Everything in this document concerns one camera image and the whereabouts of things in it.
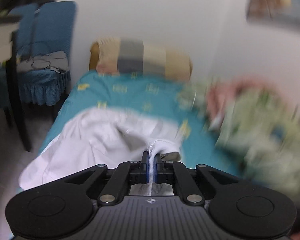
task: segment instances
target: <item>round pad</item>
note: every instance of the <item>round pad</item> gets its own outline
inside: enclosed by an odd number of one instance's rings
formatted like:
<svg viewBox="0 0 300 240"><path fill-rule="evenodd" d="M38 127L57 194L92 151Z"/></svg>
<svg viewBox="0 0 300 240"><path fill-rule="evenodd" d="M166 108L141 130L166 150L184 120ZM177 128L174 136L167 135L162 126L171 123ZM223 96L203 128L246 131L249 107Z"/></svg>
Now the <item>round pad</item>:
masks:
<svg viewBox="0 0 300 240"><path fill-rule="evenodd" d="M274 206L272 202L264 197L247 196L237 201L237 208L249 217L264 217L269 215Z"/></svg>
<svg viewBox="0 0 300 240"><path fill-rule="evenodd" d="M224 230L243 238L275 238L287 234L296 217L285 195L248 182L220 185L209 213Z"/></svg>
<svg viewBox="0 0 300 240"><path fill-rule="evenodd" d="M79 185L46 185L24 191L9 201L6 218L15 235L29 239L57 238L79 230L88 222L93 207Z"/></svg>
<svg viewBox="0 0 300 240"><path fill-rule="evenodd" d="M39 217L50 217L60 213L66 206L65 201L56 196L47 195L34 198L28 205L29 211Z"/></svg>

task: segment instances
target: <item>metal screw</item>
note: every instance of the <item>metal screw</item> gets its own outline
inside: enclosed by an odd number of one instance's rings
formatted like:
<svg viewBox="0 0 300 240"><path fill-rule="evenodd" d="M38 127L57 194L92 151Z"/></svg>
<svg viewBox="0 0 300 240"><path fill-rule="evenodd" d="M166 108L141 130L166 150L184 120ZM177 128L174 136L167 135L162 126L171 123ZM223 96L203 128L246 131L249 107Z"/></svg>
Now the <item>metal screw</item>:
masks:
<svg viewBox="0 0 300 240"><path fill-rule="evenodd" d="M203 200L200 195L192 194L187 197L187 200L192 203L198 203Z"/></svg>
<svg viewBox="0 0 300 240"><path fill-rule="evenodd" d="M106 194L106 195L102 195L99 199L103 203L110 203L115 200L115 197L112 195Z"/></svg>

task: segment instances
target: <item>white wall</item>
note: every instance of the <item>white wall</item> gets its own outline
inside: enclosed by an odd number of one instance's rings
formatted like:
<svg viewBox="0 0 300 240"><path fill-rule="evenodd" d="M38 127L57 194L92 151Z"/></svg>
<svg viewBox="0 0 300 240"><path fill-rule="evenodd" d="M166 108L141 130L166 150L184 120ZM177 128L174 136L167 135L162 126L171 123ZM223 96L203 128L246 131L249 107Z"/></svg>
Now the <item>white wall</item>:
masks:
<svg viewBox="0 0 300 240"><path fill-rule="evenodd" d="M97 38L122 36L190 52L193 76L210 70L228 0L73 0L77 17L71 53L72 85L88 69Z"/></svg>
<svg viewBox="0 0 300 240"><path fill-rule="evenodd" d="M246 22L249 0L230 0L210 73L256 73L275 81L300 104L300 30Z"/></svg>

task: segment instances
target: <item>teal bedsheet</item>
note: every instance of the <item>teal bedsheet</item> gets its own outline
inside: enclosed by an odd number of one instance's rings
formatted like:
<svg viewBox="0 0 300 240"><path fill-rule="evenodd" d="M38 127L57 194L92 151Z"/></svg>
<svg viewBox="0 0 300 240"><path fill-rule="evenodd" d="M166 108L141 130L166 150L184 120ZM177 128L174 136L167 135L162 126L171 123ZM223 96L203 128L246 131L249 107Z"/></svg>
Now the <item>teal bedsheet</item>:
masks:
<svg viewBox="0 0 300 240"><path fill-rule="evenodd" d="M102 76L94 70L89 71L71 91L39 152L61 132L69 119L88 107L132 108L143 114L172 119L179 125L187 121L190 134L183 142L181 161L188 168L205 163L238 176L234 160L216 150L215 138L202 130L204 120L198 119L195 112L179 107L176 97L181 89L181 83L161 78L135 74Z"/></svg>

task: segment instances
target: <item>blue chair cover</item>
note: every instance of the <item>blue chair cover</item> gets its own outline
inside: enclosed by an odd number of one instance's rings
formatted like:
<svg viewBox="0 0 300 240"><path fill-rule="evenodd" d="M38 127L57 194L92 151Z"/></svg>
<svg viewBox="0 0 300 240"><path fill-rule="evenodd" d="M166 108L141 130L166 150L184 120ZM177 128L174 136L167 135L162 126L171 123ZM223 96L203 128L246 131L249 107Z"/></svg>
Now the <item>blue chair cover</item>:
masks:
<svg viewBox="0 0 300 240"><path fill-rule="evenodd" d="M72 1L44 4L34 19L33 39L30 43L31 55L45 55L63 50L70 60L70 45L75 16L75 3ZM25 27L20 23L20 30ZM24 50L26 37L20 38L20 51ZM70 80L70 72L60 74L52 70L33 70L18 76L19 93L22 102L55 105Z"/></svg>
<svg viewBox="0 0 300 240"><path fill-rule="evenodd" d="M17 34L17 54L20 56L30 54L34 14L37 9L38 5L36 3L31 3L16 7L10 12L10 14L22 16Z"/></svg>

